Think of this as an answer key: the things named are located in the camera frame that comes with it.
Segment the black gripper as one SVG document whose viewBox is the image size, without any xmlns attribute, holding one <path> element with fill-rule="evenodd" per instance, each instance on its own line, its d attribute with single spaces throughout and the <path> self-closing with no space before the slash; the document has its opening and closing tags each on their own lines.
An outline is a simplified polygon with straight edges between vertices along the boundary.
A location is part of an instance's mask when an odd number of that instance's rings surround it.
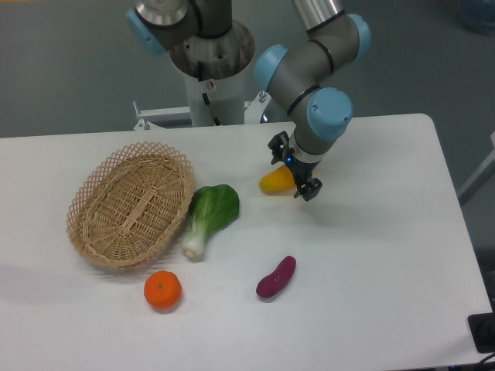
<svg viewBox="0 0 495 371">
<path fill-rule="evenodd" d="M 292 173 L 297 188 L 293 195 L 294 199 L 302 197 L 308 202 L 318 196 L 323 184 L 318 178 L 312 177 L 318 163 L 297 159 L 295 149 L 289 147 L 289 136 L 286 131 L 276 134 L 269 141 L 268 148 L 271 150 L 271 164 L 283 162 Z"/>
</svg>

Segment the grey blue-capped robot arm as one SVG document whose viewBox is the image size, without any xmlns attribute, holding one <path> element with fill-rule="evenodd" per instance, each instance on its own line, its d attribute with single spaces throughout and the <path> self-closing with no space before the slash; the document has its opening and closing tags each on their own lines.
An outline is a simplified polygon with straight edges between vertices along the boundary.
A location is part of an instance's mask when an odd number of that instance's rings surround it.
<svg viewBox="0 0 495 371">
<path fill-rule="evenodd" d="M 296 1 L 294 7 L 308 42 L 295 52 L 277 44 L 260 56 L 229 1 L 137 1 L 126 19 L 150 53 L 168 53 L 184 76 L 196 127 L 244 122 L 244 72 L 252 70 L 260 88 L 295 123 L 292 133 L 270 140 L 272 160 L 288 167 L 296 195 L 310 200 L 322 186 L 314 168 L 353 118 L 349 97 L 321 83 L 361 58 L 371 34 L 338 1 Z"/>
</svg>

